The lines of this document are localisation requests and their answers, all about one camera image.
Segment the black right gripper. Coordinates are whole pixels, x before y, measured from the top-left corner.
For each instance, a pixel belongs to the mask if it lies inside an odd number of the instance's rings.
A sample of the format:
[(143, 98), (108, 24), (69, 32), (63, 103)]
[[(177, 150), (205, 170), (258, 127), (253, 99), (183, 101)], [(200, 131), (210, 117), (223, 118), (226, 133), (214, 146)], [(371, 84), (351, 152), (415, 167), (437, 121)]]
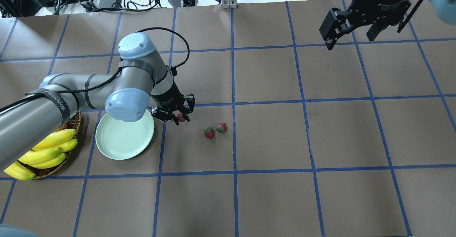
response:
[(352, 32), (352, 27), (348, 26), (347, 20), (351, 25), (372, 24), (366, 33), (367, 39), (372, 42), (389, 25), (398, 24), (410, 5), (409, 0), (352, 0), (347, 11), (331, 8), (319, 32), (327, 50), (331, 51), (337, 40)]

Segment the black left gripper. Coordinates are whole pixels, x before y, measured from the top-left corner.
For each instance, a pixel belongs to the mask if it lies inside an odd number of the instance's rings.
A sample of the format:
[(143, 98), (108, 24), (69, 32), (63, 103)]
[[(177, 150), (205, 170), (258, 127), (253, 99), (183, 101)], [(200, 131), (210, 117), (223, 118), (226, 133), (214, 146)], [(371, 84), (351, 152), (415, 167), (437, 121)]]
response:
[(194, 111), (196, 102), (194, 94), (183, 95), (176, 83), (173, 83), (168, 91), (158, 95), (151, 95), (151, 97), (157, 105), (151, 108), (153, 118), (163, 122), (173, 121), (176, 125), (180, 125), (180, 121), (173, 113), (174, 111), (179, 111), (185, 121), (190, 121), (189, 114)]

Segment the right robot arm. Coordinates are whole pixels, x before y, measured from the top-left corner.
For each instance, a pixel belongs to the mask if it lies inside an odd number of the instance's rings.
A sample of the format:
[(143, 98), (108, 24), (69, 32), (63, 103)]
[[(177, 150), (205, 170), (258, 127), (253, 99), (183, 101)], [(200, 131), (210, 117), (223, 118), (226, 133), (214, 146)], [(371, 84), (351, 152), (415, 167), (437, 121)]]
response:
[[(401, 32), (422, 1), (419, 0), (410, 11), (409, 0), (352, 0), (345, 11), (331, 8), (319, 32), (328, 50), (332, 50), (342, 36), (362, 26), (370, 26), (366, 36), (369, 41), (374, 41), (389, 26), (397, 26)], [(455, 0), (428, 1), (438, 18), (447, 24), (455, 24)]]

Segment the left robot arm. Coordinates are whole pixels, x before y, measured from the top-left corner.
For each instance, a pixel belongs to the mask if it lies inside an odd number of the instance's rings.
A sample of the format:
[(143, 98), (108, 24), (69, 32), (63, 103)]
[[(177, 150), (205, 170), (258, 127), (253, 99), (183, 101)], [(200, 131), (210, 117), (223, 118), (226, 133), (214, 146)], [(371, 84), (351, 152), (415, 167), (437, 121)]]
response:
[(135, 122), (152, 99), (156, 103), (153, 117), (179, 125), (174, 115), (178, 111), (189, 121), (194, 94), (181, 93), (174, 80), (176, 68), (165, 65), (150, 37), (137, 31), (122, 38), (117, 49), (121, 62), (113, 75), (49, 75), (39, 89), (1, 109), (1, 169), (81, 110), (104, 109), (116, 120)]

